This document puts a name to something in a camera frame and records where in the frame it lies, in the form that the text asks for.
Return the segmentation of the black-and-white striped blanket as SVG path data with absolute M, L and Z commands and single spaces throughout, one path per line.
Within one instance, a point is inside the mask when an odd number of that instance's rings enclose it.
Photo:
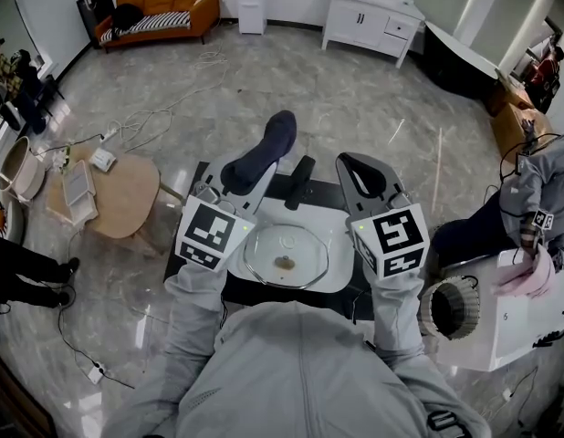
M 99 44 L 101 46 L 112 45 L 120 41 L 140 41 L 147 38 L 156 38 L 152 34 L 166 33 L 171 31 L 187 32 L 191 29 L 191 18 L 188 12 L 168 12 L 156 15 L 144 16 L 140 21 L 126 30 L 118 29 L 117 38 L 113 38 L 113 19 L 106 18 L 96 28 Z

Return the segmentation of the white water dispenser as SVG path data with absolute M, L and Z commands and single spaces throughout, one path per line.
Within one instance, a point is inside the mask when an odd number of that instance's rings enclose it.
M 266 29 L 266 0 L 237 0 L 241 34 L 263 35 Z

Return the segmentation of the pink cloth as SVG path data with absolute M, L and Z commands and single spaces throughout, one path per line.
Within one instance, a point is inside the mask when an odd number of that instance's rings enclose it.
M 497 285 L 493 293 L 497 297 L 542 297 L 551 289 L 555 279 L 555 267 L 548 250 L 537 244 L 537 253 L 530 268 Z

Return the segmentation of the white freestanding sink unit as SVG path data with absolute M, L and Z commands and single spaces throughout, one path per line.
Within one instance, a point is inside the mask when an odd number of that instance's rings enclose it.
M 467 337 L 440 340 L 438 362 L 468 370 L 497 370 L 532 351 L 538 339 L 564 329 L 564 270 L 556 274 L 551 289 L 542 297 L 497 297 L 493 293 L 497 285 L 526 269 L 524 252 L 513 249 L 444 270 L 446 277 L 478 279 L 480 320 Z

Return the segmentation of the dark blue cloth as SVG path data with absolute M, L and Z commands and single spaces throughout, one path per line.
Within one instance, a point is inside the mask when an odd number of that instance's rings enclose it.
M 292 149 L 297 130 L 293 112 L 281 110 L 273 115 L 266 124 L 262 140 L 222 169 L 220 178 L 223 186 L 234 194 L 250 193 L 267 169 Z

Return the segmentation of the ribbed grey round bin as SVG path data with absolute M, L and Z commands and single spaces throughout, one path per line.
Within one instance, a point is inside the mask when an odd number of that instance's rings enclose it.
M 420 300 L 423 331 L 438 339 L 459 340 L 470 335 L 480 320 L 478 279 L 451 276 L 429 287 Z

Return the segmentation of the person's left forearm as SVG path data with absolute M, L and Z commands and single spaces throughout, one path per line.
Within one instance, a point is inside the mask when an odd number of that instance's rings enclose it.
M 165 281 L 172 295 L 166 352 L 191 363 L 205 364 L 214 353 L 214 340 L 223 316 L 222 292 L 227 272 L 212 272 L 186 264 Z

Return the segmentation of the dark bathtub with white rim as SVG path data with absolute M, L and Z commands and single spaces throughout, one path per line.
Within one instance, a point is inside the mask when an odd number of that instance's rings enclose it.
M 481 99 L 498 81 L 497 67 L 432 22 L 425 23 L 422 68 L 441 89 Z

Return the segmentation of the black curved faucet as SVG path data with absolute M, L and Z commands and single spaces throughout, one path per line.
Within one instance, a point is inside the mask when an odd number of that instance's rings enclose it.
M 540 349 L 540 348 L 551 347 L 552 344 L 555 341 L 560 340 L 563 337 L 564 337 L 564 329 L 552 331 L 549 334 L 547 334 L 546 336 L 544 336 L 544 337 L 538 339 L 536 342 L 534 342 L 533 345 L 532 345 L 532 348 L 533 349 Z

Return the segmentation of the cardboard box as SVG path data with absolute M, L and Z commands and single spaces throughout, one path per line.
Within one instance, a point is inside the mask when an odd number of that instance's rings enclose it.
M 537 136 L 553 132 L 546 115 L 537 109 L 519 109 L 513 104 L 506 104 L 491 120 L 491 127 L 501 156 L 511 147 L 526 140 L 526 133 L 521 126 L 523 120 L 534 121 L 534 131 Z
M 534 104 L 527 92 L 504 78 L 498 79 L 495 82 L 491 92 L 485 97 L 484 104 L 487 112 L 492 117 L 498 115 L 506 105 L 512 105 L 519 110 L 534 108 Z

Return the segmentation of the beige round basket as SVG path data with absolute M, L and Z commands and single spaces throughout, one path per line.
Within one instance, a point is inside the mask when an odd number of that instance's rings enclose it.
M 30 150 L 29 138 L 18 139 L 0 169 L 0 191 L 11 193 L 18 200 L 31 201 L 39 192 L 46 175 L 46 167 Z

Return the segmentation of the black-topped sink cabinet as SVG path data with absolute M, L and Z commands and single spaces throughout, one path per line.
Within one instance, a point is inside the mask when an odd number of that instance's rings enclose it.
M 202 180 L 209 167 L 210 162 L 200 161 L 193 176 L 189 193 L 193 186 Z M 265 207 L 266 198 L 273 199 L 275 203 L 282 204 L 288 193 L 293 188 L 291 176 L 277 172 L 269 184 L 261 207 Z M 306 189 L 299 202 L 298 212 L 306 212 L 307 205 L 322 207 L 333 211 L 347 211 L 345 200 L 339 184 L 309 179 Z M 175 276 L 183 265 L 185 259 L 175 254 L 177 237 L 172 240 L 171 254 L 165 268 L 162 280 Z M 339 269 L 346 269 L 347 281 L 339 282 L 339 289 L 331 289 L 330 293 L 311 291 L 307 289 L 295 289 L 287 287 L 276 287 L 258 282 L 251 273 L 248 276 L 235 274 L 229 269 L 225 288 L 222 295 L 225 301 L 244 306 L 255 306 L 265 302 L 288 302 L 298 301 L 315 308 L 328 308 L 346 319 L 351 320 L 354 313 L 355 321 L 370 321 L 373 318 L 371 299 L 371 288 L 363 275 L 361 257 L 354 256 L 349 263 L 339 264 Z

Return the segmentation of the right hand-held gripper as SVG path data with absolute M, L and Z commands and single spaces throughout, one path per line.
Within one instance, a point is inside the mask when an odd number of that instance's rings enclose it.
M 429 247 L 423 211 L 395 170 L 357 152 L 341 153 L 336 169 L 349 213 L 346 226 L 363 262 L 379 279 L 422 268 Z

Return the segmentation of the white sink basin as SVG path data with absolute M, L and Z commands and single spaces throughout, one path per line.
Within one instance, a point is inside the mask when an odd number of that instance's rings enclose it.
M 256 227 L 250 236 L 263 225 L 297 224 L 304 226 L 321 239 L 329 250 L 328 273 L 307 290 L 324 293 L 330 293 L 331 289 L 338 290 L 339 282 L 347 281 L 347 270 L 339 269 L 339 264 L 349 263 L 354 257 L 353 245 L 346 227 L 347 213 L 311 205 L 307 205 L 306 212 L 299 213 L 298 210 L 286 211 L 286 207 L 284 209 L 282 204 L 275 203 L 273 199 L 266 198 L 265 203 L 265 207 L 261 207 L 261 203 L 257 209 Z M 244 246 L 245 242 L 235 250 L 229 260 L 228 270 L 233 269 L 238 276 L 249 275 L 242 261 Z

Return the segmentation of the person's grey jacket torso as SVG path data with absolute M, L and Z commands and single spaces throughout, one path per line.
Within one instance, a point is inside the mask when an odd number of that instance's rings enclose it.
M 392 369 L 327 310 L 241 311 L 220 326 L 205 364 L 165 348 L 102 438 L 430 438 L 434 411 L 491 438 L 424 352 Z

